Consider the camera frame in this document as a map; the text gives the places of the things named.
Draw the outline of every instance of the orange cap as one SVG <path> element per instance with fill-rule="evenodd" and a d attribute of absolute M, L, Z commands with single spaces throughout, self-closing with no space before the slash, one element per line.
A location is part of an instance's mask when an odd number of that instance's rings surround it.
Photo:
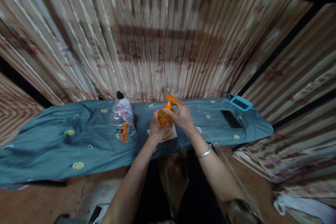
<path fill-rule="evenodd" d="M 171 104 L 171 102 L 176 102 L 175 97 L 169 94 L 169 95 L 166 96 L 166 101 L 167 101 L 167 103 L 165 103 L 163 107 L 165 109 L 172 110 L 173 105 Z"/>

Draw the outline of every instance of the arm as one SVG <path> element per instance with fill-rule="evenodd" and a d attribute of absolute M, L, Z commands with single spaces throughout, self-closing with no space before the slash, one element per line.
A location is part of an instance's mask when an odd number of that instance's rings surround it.
<path fill-rule="evenodd" d="M 154 112 L 148 139 L 117 189 L 101 224 L 133 222 L 153 151 L 168 127 L 160 128 L 157 114 L 158 110 Z"/>
<path fill-rule="evenodd" d="M 194 125 L 189 108 L 180 101 L 175 105 L 178 107 L 177 113 L 165 109 L 164 111 L 172 117 L 177 126 L 184 129 L 189 135 L 196 154 L 203 154 L 208 150 L 209 144 L 204 140 Z M 221 202 L 235 199 L 244 200 L 244 196 L 238 184 L 215 152 L 211 151 L 209 155 L 199 158 L 198 160 L 218 200 Z"/>

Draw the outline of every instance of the silver bracelet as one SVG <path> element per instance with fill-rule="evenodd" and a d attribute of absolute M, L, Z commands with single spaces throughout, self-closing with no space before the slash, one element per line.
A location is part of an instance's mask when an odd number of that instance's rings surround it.
<path fill-rule="evenodd" d="M 197 154 L 196 154 L 196 156 L 197 156 L 198 158 L 204 158 L 205 156 L 209 155 L 209 153 L 211 152 L 211 149 L 212 149 L 211 144 L 209 144 L 209 149 L 208 149 L 206 152 L 204 152 L 204 153 L 201 154 L 201 155 L 197 155 Z"/>

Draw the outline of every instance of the black bottle cap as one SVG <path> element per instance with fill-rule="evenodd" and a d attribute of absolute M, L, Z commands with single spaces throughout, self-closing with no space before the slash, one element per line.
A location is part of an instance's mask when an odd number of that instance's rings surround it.
<path fill-rule="evenodd" d="M 118 98 L 118 100 L 121 100 L 121 99 L 124 98 L 124 95 L 120 91 L 118 91 L 117 92 L 117 98 Z"/>

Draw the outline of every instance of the blue cloth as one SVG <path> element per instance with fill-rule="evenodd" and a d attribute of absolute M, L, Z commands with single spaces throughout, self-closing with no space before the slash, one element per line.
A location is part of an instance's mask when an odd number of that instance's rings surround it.
<path fill-rule="evenodd" d="M 213 145 L 252 142 L 273 134 L 272 125 L 255 108 L 241 111 L 227 98 L 183 102 L 189 106 L 194 123 L 202 129 L 205 140 Z M 163 108 L 164 102 L 133 104 L 138 135 L 130 143 L 122 143 L 115 136 L 116 128 L 109 120 L 113 105 L 114 101 L 89 100 L 43 110 L 11 143 L 0 149 L 0 184 L 63 179 L 131 165 L 147 139 L 153 112 Z M 232 129 L 221 110 L 230 110 L 235 117 L 240 116 L 238 121 L 243 129 Z M 188 135 L 175 127 L 177 138 L 159 143 L 153 159 L 191 147 Z M 75 133 L 66 135 L 69 130 Z M 84 166 L 73 169 L 74 163 Z"/>

